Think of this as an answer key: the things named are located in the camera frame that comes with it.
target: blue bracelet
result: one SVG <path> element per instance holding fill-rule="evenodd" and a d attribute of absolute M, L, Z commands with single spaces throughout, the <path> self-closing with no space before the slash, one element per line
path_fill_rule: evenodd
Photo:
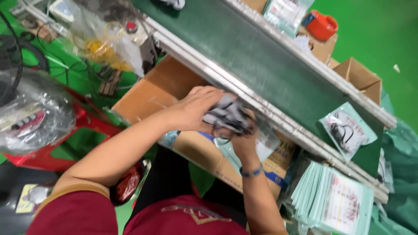
<path fill-rule="evenodd" d="M 240 173 L 242 177 L 253 178 L 259 175 L 261 172 L 264 171 L 263 165 L 260 163 L 260 168 L 252 172 L 243 172 L 242 167 L 240 168 Z"/>

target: red stool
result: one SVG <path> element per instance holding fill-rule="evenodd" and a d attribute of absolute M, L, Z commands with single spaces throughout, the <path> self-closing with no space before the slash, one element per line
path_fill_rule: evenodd
<path fill-rule="evenodd" d="M 73 97 L 79 100 L 81 103 L 87 103 L 91 105 L 91 107 L 95 109 L 100 116 L 92 111 L 85 109 L 80 103 L 74 102 L 73 107 L 76 113 L 76 124 L 74 130 L 70 132 L 63 140 L 58 142 L 56 145 L 47 145 L 38 149 L 35 152 L 26 155 L 4 154 L 6 158 L 9 161 L 11 161 L 14 165 L 32 169 L 64 172 L 67 169 L 69 169 L 72 165 L 74 165 L 77 161 L 54 158 L 51 156 L 51 152 L 58 145 L 62 144 L 66 139 L 68 139 L 72 134 L 74 134 L 77 130 L 79 130 L 80 128 L 88 128 L 107 135 L 107 137 L 101 143 L 107 141 L 108 139 L 122 131 L 122 129 L 115 127 L 114 125 L 106 121 L 103 121 L 102 118 L 105 118 L 107 120 L 109 120 L 109 118 L 101 110 L 92 105 L 89 99 L 86 99 L 85 97 L 76 93 L 73 90 L 68 90 L 68 92 L 72 94 Z"/>

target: hand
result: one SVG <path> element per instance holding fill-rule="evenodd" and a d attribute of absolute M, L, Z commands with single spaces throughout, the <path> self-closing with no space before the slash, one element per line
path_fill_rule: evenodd
<path fill-rule="evenodd" d="M 225 95 L 215 87 L 194 87 L 186 98 L 162 110 L 170 130 L 201 131 L 211 134 L 212 126 L 203 122 L 204 114 Z"/>
<path fill-rule="evenodd" d="M 247 110 L 247 112 L 252 117 L 252 119 L 255 120 L 254 112 L 251 110 Z M 240 159 L 244 170 L 245 168 L 250 168 L 252 171 L 260 167 L 260 160 L 255 148 L 257 137 L 258 129 L 255 128 L 253 134 L 251 135 L 235 135 L 231 139 L 232 146 L 234 147 L 234 152 Z"/>

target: green conveyor belt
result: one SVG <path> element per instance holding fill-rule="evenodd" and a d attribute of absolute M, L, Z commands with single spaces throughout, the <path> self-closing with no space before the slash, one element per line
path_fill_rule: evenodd
<path fill-rule="evenodd" d="M 383 124 L 226 2 L 189 0 L 176 12 L 158 0 L 132 1 L 330 146 L 335 147 L 318 120 L 349 101 L 378 136 L 352 160 L 376 177 Z"/>

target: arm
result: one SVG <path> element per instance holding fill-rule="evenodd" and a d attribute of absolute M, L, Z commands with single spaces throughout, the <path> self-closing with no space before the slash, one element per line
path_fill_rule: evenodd
<path fill-rule="evenodd" d="M 101 144 L 67 170 L 54 191 L 74 185 L 92 184 L 109 193 L 144 153 L 171 130 L 210 132 L 212 127 L 202 122 L 204 113 L 220 101 L 224 92 L 214 87 L 195 87 L 178 104 L 140 121 Z"/>
<path fill-rule="evenodd" d="M 243 172 L 252 172 L 260 167 L 255 150 L 257 135 L 232 138 L 235 154 L 241 161 Z M 267 184 L 265 174 L 242 178 L 245 213 L 252 235 L 284 233 L 286 228 L 276 202 Z"/>

